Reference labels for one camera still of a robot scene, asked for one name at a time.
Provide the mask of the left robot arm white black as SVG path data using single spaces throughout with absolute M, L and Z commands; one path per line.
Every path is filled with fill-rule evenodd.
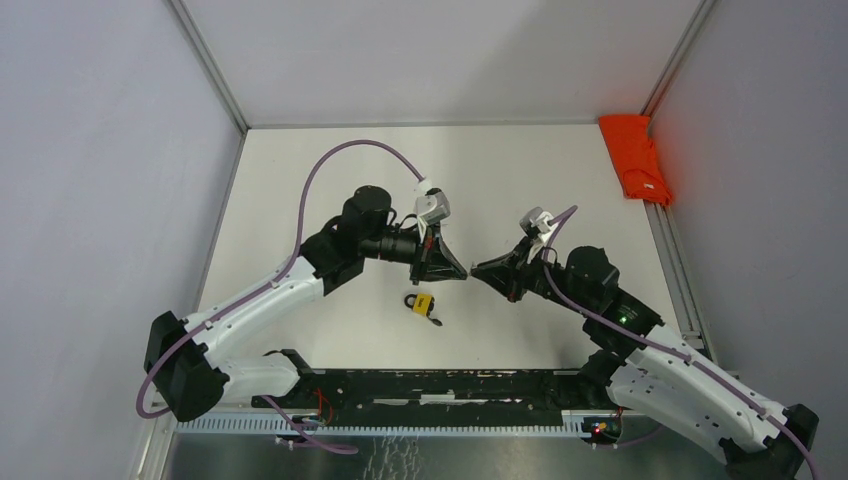
M 195 420 L 225 399 L 268 395 L 290 407 L 306 405 L 313 379 L 285 354 L 237 359 L 237 347 L 284 315 L 337 290 L 375 259 L 408 266 L 412 284 L 464 280 L 468 273 L 444 244 L 441 223 L 450 215 L 444 192 L 428 188 L 416 199 L 404 228 L 390 194 L 358 188 L 340 214 L 308 237 L 274 272 L 231 299 L 180 319 L 167 311 L 150 327 L 143 386 L 155 387 L 166 412 Z

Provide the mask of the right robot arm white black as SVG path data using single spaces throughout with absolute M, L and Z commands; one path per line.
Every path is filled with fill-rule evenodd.
M 687 343 L 661 316 L 622 289 L 605 251 L 573 249 L 565 263 L 522 240 L 472 268 L 511 302 L 529 292 L 581 314 L 598 345 L 581 367 L 580 400 L 641 413 L 701 447 L 732 479 L 793 479 L 809 466 L 818 416 L 743 385 Z

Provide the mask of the yellow padlock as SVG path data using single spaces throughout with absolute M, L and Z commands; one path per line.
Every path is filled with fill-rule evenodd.
M 435 298 L 426 293 L 411 293 L 404 297 L 404 306 L 411 312 L 424 317 L 430 323 L 441 327 L 443 323 L 433 316 L 435 310 Z

